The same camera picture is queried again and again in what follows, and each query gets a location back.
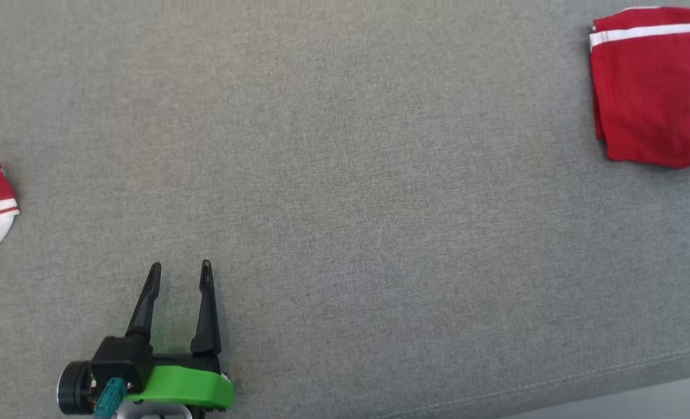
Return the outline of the red Bulls 23 garment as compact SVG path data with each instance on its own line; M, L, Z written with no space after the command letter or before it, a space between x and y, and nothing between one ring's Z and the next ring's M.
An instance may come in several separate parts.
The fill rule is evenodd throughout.
M589 35L596 135L608 159L690 167L690 8L626 8Z

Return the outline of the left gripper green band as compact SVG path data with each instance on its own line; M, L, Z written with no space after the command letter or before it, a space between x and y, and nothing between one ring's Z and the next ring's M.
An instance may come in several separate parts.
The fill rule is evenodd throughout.
M162 265L155 262L138 297L125 336L151 337L154 303L161 289ZM212 265L204 260L201 305L191 353L156 354L142 393L127 395L127 414L209 414L235 404L235 388L222 371L220 326Z

